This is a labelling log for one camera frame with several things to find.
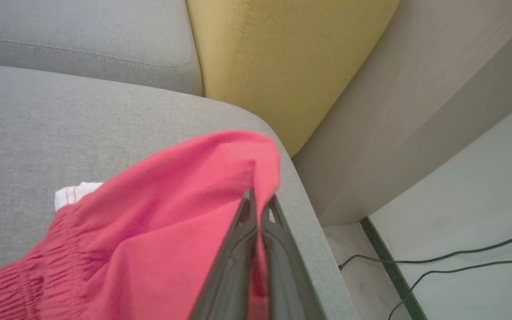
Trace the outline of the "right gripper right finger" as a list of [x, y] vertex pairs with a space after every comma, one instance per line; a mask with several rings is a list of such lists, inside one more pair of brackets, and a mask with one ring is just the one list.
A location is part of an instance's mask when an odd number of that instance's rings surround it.
[[325, 320], [327, 317], [276, 195], [261, 217], [268, 264], [268, 317], [271, 320]]

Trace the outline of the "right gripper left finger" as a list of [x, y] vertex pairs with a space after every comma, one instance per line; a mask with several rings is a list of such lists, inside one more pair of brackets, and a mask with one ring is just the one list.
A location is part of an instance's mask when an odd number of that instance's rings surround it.
[[192, 308], [191, 320], [245, 320], [257, 233], [254, 190], [247, 190]]

